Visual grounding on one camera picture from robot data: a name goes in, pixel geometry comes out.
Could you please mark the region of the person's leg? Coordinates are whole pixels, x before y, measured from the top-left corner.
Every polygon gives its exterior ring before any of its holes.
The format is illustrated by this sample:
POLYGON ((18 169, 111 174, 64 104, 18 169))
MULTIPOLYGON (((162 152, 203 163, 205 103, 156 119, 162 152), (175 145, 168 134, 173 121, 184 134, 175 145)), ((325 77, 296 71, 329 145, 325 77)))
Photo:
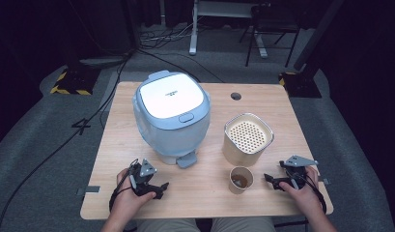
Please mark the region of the person's leg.
POLYGON ((138 219, 137 232, 200 232, 193 218, 138 219))
POLYGON ((270 217, 219 217, 211 232, 276 232, 270 217))

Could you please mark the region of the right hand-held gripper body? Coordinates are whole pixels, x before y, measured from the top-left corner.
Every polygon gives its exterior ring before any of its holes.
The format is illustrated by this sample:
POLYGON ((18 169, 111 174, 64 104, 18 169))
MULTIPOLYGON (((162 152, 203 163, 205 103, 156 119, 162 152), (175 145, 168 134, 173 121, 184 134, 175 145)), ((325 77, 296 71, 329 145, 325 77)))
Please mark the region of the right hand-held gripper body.
POLYGON ((287 160, 279 161, 280 166, 285 170, 287 175, 283 182, 288 183, 294 189, 302 189, 306 184, 306 166, 318 165, 313 159, 303 158, 292 155, 287 160))

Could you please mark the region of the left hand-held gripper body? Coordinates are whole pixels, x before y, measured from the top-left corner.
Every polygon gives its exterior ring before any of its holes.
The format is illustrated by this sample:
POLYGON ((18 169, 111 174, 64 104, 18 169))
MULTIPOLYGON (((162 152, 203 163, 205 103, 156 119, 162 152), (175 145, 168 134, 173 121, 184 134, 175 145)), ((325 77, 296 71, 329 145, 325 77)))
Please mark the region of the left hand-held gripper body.
POLYGON ((149 181, 156 174, 156 169, 147 159, 139 162, 137 159, 130 164, 128 176, 131 187, 137 196, 142 196, 149 192, 157 192, 157 187, 150 185, 149 181))

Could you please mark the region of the brown paper cup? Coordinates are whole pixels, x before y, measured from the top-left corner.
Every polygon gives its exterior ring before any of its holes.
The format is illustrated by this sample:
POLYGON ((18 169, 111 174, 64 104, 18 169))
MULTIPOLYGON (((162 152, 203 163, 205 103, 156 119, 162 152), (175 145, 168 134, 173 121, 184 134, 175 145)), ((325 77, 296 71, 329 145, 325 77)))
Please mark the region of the brown paper cup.
POLYGON ((252 172, 244 166, 236 166, 234 167, 229 174, 229 190, 233 194, 242 194, 244 191, 249 189, 254 183, 254 177, 252 172), (247 188, 238 188, 234 185, 232 181, 233 175, 242 175, 248 180, 248 187, 247 188))

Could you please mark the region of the person's right leg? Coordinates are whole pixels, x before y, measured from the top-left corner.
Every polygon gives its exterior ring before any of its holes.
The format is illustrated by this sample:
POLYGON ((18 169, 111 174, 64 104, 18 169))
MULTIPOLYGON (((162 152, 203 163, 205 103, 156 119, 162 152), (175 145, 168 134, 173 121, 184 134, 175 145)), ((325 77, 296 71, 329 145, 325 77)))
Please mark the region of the person's right leg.
POLYGON ((276 232, 270 217, 219 217, 211 232, 276 232))

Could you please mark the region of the dark slanted stand pole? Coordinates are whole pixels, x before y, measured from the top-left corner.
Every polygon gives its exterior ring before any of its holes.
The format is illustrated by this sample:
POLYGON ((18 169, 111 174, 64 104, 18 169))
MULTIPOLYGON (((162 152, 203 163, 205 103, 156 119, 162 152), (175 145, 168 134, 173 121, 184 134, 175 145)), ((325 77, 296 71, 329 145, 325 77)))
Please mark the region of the dark slanted stand pole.
POLYGON ((301 51, 298 58, 294 63, 294 68, 297 71, 301 71, 304 66, 307 65, 309 59, 313 51, 316 49, 318 42, 322 38, 324 32, 328 28, 329 24, 336 16, 337 12, 339 11, 341 5, 345 0, 333 0, 329 7, 327 8, 324 16, 322 17, 320 23, 318 24, 316 30, 314 31, 312 37, 309 39, 308 43, 306 44, 305 48, 301 51))

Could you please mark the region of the person's left leg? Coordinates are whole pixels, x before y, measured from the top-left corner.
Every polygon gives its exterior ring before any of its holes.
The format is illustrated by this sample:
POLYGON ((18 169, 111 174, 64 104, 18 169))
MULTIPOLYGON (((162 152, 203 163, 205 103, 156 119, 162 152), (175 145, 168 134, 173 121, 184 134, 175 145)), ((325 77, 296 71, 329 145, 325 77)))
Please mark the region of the person's left leg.
POLYGON ((138 219, 137 232, 200 232, 193 218, 138 219))

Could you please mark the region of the beige container with metal rim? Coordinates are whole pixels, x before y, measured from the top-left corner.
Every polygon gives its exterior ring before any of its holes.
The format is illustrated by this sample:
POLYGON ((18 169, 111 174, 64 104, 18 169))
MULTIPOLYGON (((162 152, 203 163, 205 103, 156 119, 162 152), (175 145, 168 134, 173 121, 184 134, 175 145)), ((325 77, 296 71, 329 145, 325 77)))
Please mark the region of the beige container with metal rim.
POLYGON ((242 120, 253 120, 254 122, 263 122, 269 127, 269 125, 266 122, 264 122, 261 118, 259 118, 255 114, 242 113, 241 115, 236 116, 235 118, 227 122, 224 126, 224 142, 222 147, 222 153, 225 159, 235 166, 252 166, 257 162, 257 160, 262 155, 264 150, 254 155, 246 154, 240 151, 226 134, 226 128, 228 125, 230 125, 233 122, 238 122, 242 120))

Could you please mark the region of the black chair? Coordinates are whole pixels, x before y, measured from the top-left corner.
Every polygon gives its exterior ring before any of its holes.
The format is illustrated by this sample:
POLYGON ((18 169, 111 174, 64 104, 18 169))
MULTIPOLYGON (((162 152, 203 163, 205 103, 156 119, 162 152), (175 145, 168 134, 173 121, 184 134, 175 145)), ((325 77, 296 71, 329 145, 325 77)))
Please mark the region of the black chair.
POLYGON ((246 27, 240 37, 240 42, 242 42, 245 35, 249 34, 249 46, 245 66, 248 66, 249 64, 251 50, 253 48, 283 49, 283 46, 277 46, 277 44, 286 34, 293 34, 294 38, 291 45, 286 46, 286 49, 289 50, 289 54, 285 67, 288 67, 300 31, 299 23, 294 13, 280 3, 272 4, 267 1, 259 2, 257 5, 254 5, 250 9, 250 13, 250 24, 246 27), (261 39, 263 35, 278 35, 279 38, 273 45, 264 45, 263 43, 257 42, 257 40, 261 39))

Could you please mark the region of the white desk frame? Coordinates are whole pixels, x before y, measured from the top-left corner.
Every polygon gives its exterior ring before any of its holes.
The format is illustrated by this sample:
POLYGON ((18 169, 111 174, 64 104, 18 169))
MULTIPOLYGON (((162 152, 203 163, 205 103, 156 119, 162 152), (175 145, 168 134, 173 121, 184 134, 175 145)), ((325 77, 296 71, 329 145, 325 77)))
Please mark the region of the white desk frame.
POLYGON ((195 55, 197 53, 199 16, 250 18, 251 8, 253 6, 253 3, 194 0, 192 10, 192 32, 188 53, 190 55, 195 55))

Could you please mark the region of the person's right hand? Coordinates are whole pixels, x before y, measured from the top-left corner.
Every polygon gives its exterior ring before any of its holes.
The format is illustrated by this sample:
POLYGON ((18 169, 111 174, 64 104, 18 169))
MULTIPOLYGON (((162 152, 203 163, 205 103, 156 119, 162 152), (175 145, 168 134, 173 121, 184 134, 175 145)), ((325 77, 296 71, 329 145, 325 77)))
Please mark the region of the person's right hand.
POLYGON ((295 200, 296 206, 308 219, 320 218, 324 215, 321 202, 311 187, 295 189, 285 182, 280 183, 279 186, 295 200))

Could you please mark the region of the person's left hand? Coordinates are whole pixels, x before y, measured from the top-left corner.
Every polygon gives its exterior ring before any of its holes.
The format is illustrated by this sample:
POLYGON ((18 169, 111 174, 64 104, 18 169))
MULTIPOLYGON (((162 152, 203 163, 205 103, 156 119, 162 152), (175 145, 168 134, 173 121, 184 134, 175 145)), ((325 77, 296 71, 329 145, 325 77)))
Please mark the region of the person's left hand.
POLYGON ((133 217, 143 205, 156 197, 156 193, 153 191, 137 196, 131 188, 127 172, 126 168, 117 175, 117 196, 112 206, 111 215, 133 217))

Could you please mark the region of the beige perforated strainer insert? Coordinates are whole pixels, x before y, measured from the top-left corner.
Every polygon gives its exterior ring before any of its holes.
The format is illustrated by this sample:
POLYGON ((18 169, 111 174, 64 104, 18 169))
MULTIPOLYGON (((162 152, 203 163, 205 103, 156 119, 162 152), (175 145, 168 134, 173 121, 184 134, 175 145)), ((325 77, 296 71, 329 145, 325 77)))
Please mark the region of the beige perforated strainer insert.
POLYGON ((236 147, 249 155, 262 152, 273 141, 272 130, 263 122, 242 120, 226 128, 226 134, 236 147))

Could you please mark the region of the brown tea residue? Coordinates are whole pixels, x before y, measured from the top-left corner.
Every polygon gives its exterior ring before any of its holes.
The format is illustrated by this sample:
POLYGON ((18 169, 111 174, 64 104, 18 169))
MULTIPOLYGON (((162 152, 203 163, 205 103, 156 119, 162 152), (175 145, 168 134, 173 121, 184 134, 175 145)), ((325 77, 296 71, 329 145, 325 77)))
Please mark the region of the brown tea residue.
POLYGON ((232 181, 234 185, 240 189, 245 189, 248 187, 248 180, 242 175, 233 175, 232 181))

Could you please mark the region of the stand base with striped tape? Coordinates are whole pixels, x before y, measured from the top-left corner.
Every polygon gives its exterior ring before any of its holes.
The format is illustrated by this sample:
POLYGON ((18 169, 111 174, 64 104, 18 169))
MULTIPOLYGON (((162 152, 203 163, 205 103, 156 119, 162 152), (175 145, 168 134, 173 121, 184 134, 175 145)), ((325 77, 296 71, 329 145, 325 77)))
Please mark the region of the stand base with striped tape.
POLYGON ((282 72, 278 75, 290 98, 320 98, 322 95, 313 79, 305 78, 300 72, 282 72))
POLYGON ((80 70, 72 70, 65 68, 58 76, 50 93, 83 96, 92 95, 99 74, 99 69, 82 68, 80 70))

